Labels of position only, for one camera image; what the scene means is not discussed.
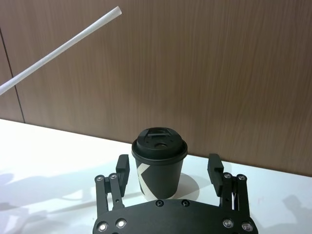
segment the black cup lid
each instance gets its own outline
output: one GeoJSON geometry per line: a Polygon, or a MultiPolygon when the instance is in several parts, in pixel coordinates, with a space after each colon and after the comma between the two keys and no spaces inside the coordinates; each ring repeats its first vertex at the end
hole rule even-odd
{"type": "Polygon", "coordinates": [[[132,154],[137,159],[164,160],[187,154],[187,144],[170,128],[145,129],[132,144],[132,154]]]}

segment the black plastic lid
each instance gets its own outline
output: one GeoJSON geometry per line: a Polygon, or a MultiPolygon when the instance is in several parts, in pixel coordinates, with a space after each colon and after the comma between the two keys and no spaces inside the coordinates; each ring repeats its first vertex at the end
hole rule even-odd
{"type": "Polygon", "coordinates": [[[146,164],[174,163],[187,155],[187,144],[173,129],[149,128],[133,142],[132,154],[146,164]]]}

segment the white straw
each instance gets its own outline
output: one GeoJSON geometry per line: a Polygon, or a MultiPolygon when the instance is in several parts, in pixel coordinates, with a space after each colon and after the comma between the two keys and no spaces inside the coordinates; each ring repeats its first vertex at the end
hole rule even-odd
{"type": "Polygon", "coordinates": [[[121,15],[121,10],[119,7],[114,8],[110,12],[108,12],[106,15],[103,17],[99,18],[97,21],[95,21],[93,24],[91,24],[89,27],[84,29],[82,32],[78,33],[76,36],[71,38],[69,41],[61,45],[59,48],[56,50],[52,51],[49,53],[47,56],[43,57],[40,59],[38,62],[34,63],[32,66],[24,70],[23,72],[19,73],[6,83],[0,86],[0,95],[5,93],[7,90],[12,88],[14,85],[18,84],[20,81],[28,77],[30,74],[32,74],[34,71],[45,65],[47,62],[51,61],[54,59],[56,56],[60,55],[63,53],[65,50],[70,48],[71,46],[75,45],[78,41],[81,39],[85,38],[89,34],[93,33],[95,30],[99,29],[100,27],[104,26],[108,22],[112,21],[115,19],[117,16],[121,15]]]}

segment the brown wood panel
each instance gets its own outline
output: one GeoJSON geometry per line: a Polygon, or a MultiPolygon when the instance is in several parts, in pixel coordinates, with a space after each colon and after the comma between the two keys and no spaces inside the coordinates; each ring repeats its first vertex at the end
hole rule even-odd
{"type": "MultiPolygon", "coordinates": [[[[12,78],[10,67],[0,38],[0,85],[10,78],[12,78]]],[[[19,101],[14,88],[0,96],[0,118],[23,122],[19,101]]]]}
{"type": "Polygon", "coordinates": [[[117,5],[18,85],[26,122],[126,142],[168,126],[193,154],[312,175],[310,0],[2,0],[14,73],[117,5]]]}

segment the white table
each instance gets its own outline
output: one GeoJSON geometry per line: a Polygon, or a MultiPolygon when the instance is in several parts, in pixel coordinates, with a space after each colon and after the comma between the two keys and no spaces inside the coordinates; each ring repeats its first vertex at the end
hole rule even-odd
{"type": "MultiPolygon", "coordinates": [[[[145,202],[131,145],[0,120],[0,234],[87,234],[97,218],[94,177],[129,154],[125,206],[145,202]]],[[[206,158],[187,156],[176,198],[218,205],[206,158]]],[[[251,217],[260,234],[310,234],[312,178],[223,162],[248,177],[251,217]]]]}

